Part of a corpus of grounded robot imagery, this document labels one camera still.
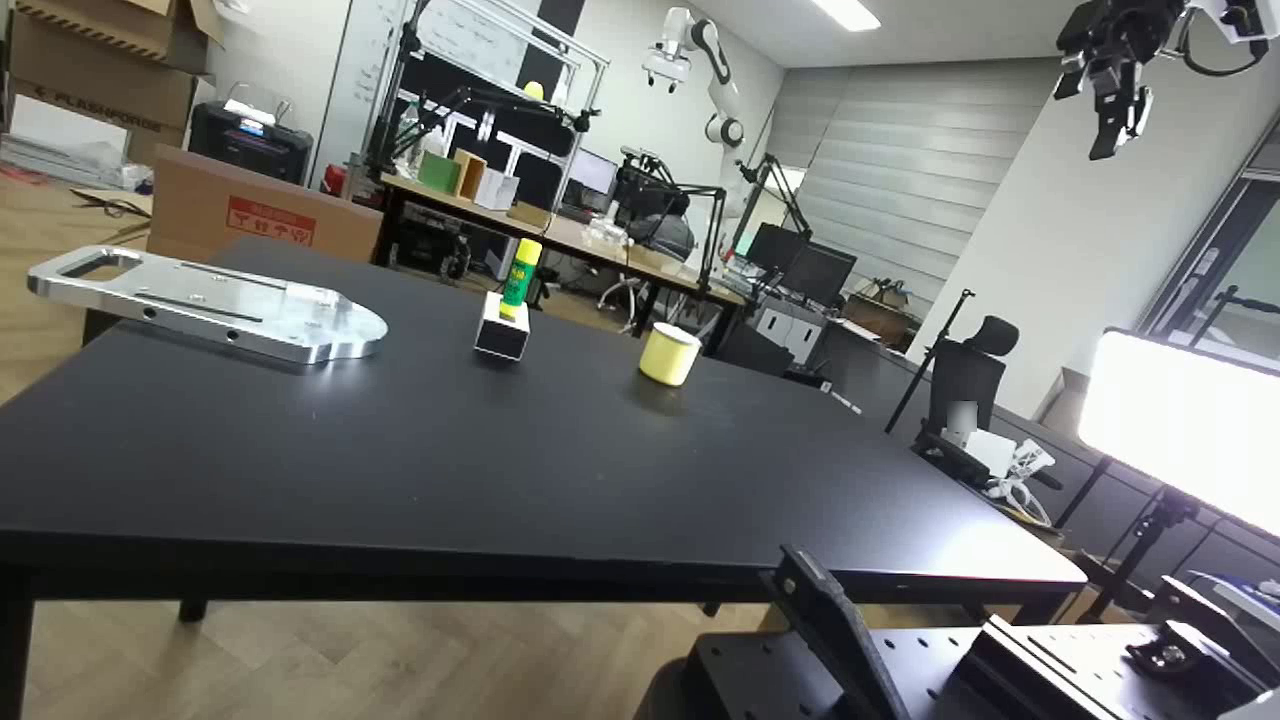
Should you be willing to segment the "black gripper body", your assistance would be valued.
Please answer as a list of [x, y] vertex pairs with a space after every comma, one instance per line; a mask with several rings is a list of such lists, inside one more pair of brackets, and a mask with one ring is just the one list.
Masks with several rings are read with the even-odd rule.
[[1084, 87], [1096, 70], [1145, 68], [1172, 36], [1186, 0], [1081, 0], [1057, 30], [1059, 60], [1084, 60]]

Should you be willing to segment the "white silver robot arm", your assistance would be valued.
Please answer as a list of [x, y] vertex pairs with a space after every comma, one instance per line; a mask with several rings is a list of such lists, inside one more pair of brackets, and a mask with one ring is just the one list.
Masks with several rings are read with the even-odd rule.
[[1280, 0], [1081, 0], [1057, 30], [1059, 77], [1057, 100], [1092, 93], [1096, 137], [1092, 161], [1111, 161], [1138, 140], [1153, 113], [1145, 68], [1167, 53], [1195, 77], [1224, 81], [1215, 62], [1191, 53], [1191, 24], [1209, 19], [1249, 60], [1229, 70], [1256, 68], [1280, 38]]

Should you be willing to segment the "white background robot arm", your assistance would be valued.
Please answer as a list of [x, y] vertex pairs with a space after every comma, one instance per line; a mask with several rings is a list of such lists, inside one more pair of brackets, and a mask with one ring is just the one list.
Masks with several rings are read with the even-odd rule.
[[719, 148], [740, 148], [740, 87], [719, 24], [696, 15], [687, 2], [673, 2], [665, 10], [662, 36], [650, 42], [646, 81], [678, 93], [687, 81], [694, 62], [709, 68], [706, 93], [713, 100], [713, 115], [706, 118], [706, 137]]

